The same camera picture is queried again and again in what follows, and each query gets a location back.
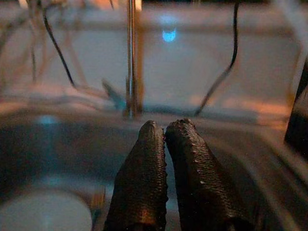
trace textured surface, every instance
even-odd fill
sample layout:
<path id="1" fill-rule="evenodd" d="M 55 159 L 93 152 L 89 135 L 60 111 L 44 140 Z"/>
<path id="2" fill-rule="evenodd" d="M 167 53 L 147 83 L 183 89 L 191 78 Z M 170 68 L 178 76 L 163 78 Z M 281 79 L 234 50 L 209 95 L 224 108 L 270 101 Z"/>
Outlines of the textured surface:
<path id="1" fill-rule="evenodd" d="M 171 123 L 166 142 L 175 169 L 182 231 L 251 230 L 231 179 L 194 124 L 188 119 Z"/>
<path id="2" fill-rule="evenodd" d="M 133 230 L 140 225 L 145 230 L 165 230 L 166 176 L 164 133 L 148 121 L 115 178 L 104 231 Z"/>

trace blue light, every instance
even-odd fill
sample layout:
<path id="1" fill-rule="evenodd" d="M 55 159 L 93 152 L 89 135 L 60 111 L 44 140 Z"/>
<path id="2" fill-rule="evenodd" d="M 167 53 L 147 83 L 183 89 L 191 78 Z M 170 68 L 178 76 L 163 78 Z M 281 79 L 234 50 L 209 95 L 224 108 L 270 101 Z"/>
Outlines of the blue light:
<path id="1" fill-rule="evenodd" d="M 163 40 L 165 42 L 172 42 L 175 39 L 176 35 L 177 35 L 177 31 L 175 29 L 172 31 L 163 30 L 163 34 L 162 34 Z"/>
<path id="2" fill-rule="evenodd" d="M 55 124 L 58 120 L 51 115 L 43 115 L 38 118 L 38 122 L 41 124 Z"/>

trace white wall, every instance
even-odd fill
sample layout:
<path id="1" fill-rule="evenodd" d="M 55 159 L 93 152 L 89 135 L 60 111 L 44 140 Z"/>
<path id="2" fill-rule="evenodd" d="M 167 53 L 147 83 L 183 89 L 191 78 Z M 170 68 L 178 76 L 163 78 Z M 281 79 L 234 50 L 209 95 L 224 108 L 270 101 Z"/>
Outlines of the white wall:
<path id="1" fill-rule="evenodd" d="M 139 41 L 142 45 L 138 48 L 139 62 L 141 60 L 138 74 L 143 82 L 145 105 L 159 104 L 185 110 L 199 105 L 215 78 L 231 60 L 232 11 L 230 5 L 210 5 L 202 10 L 183 7 L 144 9 L 140 16 L 142 30 Z M 51 14 L 55 25 L 59 15 Z M 83 23 L 79 30 L 67 31 L 58 26 L 53 29 L 76 82 L 85 83 L 83 72 L 91 86 L 101 88 L 101 79 L 105 78 L 125 92 L 125 18 L 124 12 L 64 13 L 64 19 L 70 25 L 76 19 Z M 173 42 L 163 40 L 164 29 L 176 29 Z M 12 37 L 0 61 L 2 70 L 10 66 L 12 56 L 20 56 L 21 47 L 27 46 L 30 40 L 31 35 L 25 30 L 19 30 Z M 45 51 L 53 55 L 44 60 L 42 47 L 37 43 L 38 69 L 45 65 L 38 77 L 40 81 L 69 87 L 48 37 Z M 82 71 L 76 65 L 76 59 L 72 58 L 73 52 Z M 243 6 L 239 12 L 237 61 L 228 79 L 210 100 L 209 110 L 255 118 L 263 113 L 274 117 L 288 116 L 298 82 L 293 75 L 299 52 L 300 48 L 279 12 L 273 8 Z M 15 78 L 14 84 L 31 82 L 30 70 L 28 62 L 19 72 L 12 71 L 5 78 Z"/>

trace gray surface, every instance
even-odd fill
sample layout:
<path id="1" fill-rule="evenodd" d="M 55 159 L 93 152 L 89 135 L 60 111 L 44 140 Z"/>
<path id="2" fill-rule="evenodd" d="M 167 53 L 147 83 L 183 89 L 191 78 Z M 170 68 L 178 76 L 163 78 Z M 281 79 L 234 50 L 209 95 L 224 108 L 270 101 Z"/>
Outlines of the gray surface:
<path id="1" fill-rule="evenodd" d="M 32 188 L 60 188 L 87 196 L 105 188 L 106 216 L 116 173 L 135 143 L 142 123 L 142 119 L 123 121 L 121 115 L 83 116 L 75 112 L 2 116 L 0 203 Z M 251 214 L 259 204 L 271 230 L 307 230 L 307 186 L 296 182 L 271 147 L 250 132 L 199 125 L 197 130 L 232 176 Z M 166 163 L 166 230 L 177 231 L 180 224 L 174 173 L 167 149 Z M 278 210 L 278 205 L 283 206 L 283 211 Z M 292 216 L 286 220 L 285 214 Z"/>

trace wire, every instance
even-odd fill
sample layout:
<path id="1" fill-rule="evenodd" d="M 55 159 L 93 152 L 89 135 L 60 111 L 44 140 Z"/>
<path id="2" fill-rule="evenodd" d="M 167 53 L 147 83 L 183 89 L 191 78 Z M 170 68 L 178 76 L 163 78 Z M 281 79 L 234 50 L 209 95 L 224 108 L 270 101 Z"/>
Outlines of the wire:
<path id="1" fill-rule="evenodd" d="M 82 65 L 78 59 L 78 55 L 76 54 L 74 47 L 73 47 L 73 42 L 71 39 L 71 33 L 67 31 L 66 35 L 66 49 L 68 52 L 68 55 L 72 61 L 73 66 L 75 66 L 76 73 L 79 76 L 79 79 L 82 81 L 83 85 L 88 85 L 85 73 L 83 71 Z"/>
<path id="2" fill-rule="evenodd" d="M 238 50 L 238 30 L 237 30 L 237 13 L 239 9 L 239 2 L 237 1 L 234 5 L 234 14 L 233 14 L 233 55 L 232 60 L 227 69 L 216 79 L 214 84 L 211 86 L 210 90 L 207 92 L 206 96 L 203 98 L 200 107 L 195 111 L 194 115 L 198 116 L 201 111 L 203 110 L 204 106 L 208 102 L 209 98 L 215 92 L 215 90 L 220 86 L 220 84 L 225 80 L 225 78 L 229 75 L 230 71 L 232 70 Z"/>
<path id="3" fill-rule="evenodd" d="M 36 58 L 35 58 L 35 44 L 36 44 L 36 34 L 34 32 L 35 28 L 32 22 L 33 18 L 33 10 L 29 9 L 29 17 L 30 17 L 30 22 L 29 22 L 29 29 L 32 34 L 32 42 L 30 44 L 30 49 L 31 49 L 31 61 L 32 61 L 32 81 L 33 83 L 36 83 L 37 81 L 37 64 L 36 64 Z"/>
<path id="4" fill-rule="evenodd" d="M 3 48 L 7 43 L 8 39 L 13 35 L 15 30 L 21 27 L 24 23 L 29 19 L 28 12 L 22 12 L 19 16 L 17 16 L 12 22 L 8 23 L 0 36 L 0 57 L 2 55 Z"/>
<path id="5" fill-rule="evenodd" d="M 110 2 L 110 5 L 111 5 L 111 8 L 112 8 L 113 10 L 115 10 L 113 1 L 112 1 L 112 0 L 109 0 L 109 2 Z"/>
<path id="6" fill-rule="evenodd" d="M 70 71 L 69 71 L 69 69 L 68 69 L 67 63 L 66 63 L 66 61 L 65 61 L 65 59 L 64 59 L 64 57 L 63 57 L 63 54 L 62 54 L 62 52 L 61 52 L 61 49 L 60 49 L 60 47 L 58 46 L 58 43 L 57 43 L 56 39 L 54 38 L 53 32 L 52 32 L 52 30 L 51 30 L 51 27 L 50 27 L 50 25 L 49 25 L 49 23 L 48 23 L 48 19 L 47 19 L 47 10 L 48 10 L 48 9 L 49 9 L 49 7 L 43 9 L 44 25 L 45 25 L 45 27 L 46 27 L 46 30 L 47 30 L 48 34 L 49 34 L 49 37 L 50 37 L 51 40 L 52 40 L 52 43 L 53 43 L 54 47 L 56 48 L 56 50 L 57 50 L 57 52 L 58 52 L 58 55 L 60 56 L 61 62 L 62 62 L 62 64 L 63 64 L 63 67 L 64 67 L 64 69 L 65 69 L 65 71 L 66 71 L 68 80 L 70 81 L 72 87 L 73 87 L 73 88 L 76 88 L 76 85 L 75 85 L 75 83 L 74 83 L 74 81 L 73 81 L 73 79 L 72 79 L 71 73 L 70 73 Z"/>

